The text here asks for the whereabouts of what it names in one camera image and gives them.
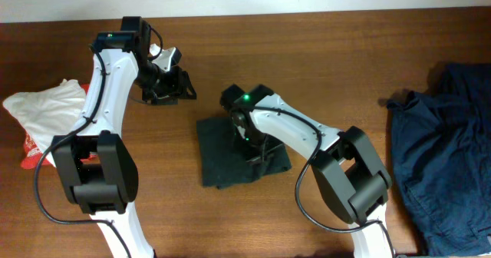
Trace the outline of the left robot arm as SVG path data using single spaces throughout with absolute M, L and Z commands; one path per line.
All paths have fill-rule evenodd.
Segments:
M 103 31 L 90 49 L 94 70 L 84 106 L 70 133 L 54 136 L 53 157 L 68 201 L 97 224 L 115 257 L 154 257 L 136 212 L 138 170 L 122 138 L 132 85 L 149 105 L 197 97 L 179 65 L 177 48 L 154 44 L 155 29 L 140 16 L 126 16 L 120 30 Z

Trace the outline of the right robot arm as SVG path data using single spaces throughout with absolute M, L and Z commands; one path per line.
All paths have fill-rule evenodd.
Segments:
M 356 257 L 394 257 L 386 224 L 392 179 L 368 136 L 358 127 L 346 131 L 320 124 L 286 104 L 263 84 L 250 92 L 233 84 L 220 104 L 242 139 L 264 146 L 279 140 L 306 159 L 327 208 L 347 224 Z

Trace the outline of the black Nike t-shirt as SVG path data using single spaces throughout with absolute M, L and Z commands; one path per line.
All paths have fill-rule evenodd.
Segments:
M 235 129 L 228 117 L 211 117 L 196 122 L 204 187 L 220 190 L 238 184 L 250 184 L 264 176 L 291 170 L 287 151 L 286 158 L 278 163 L 231 165 Z

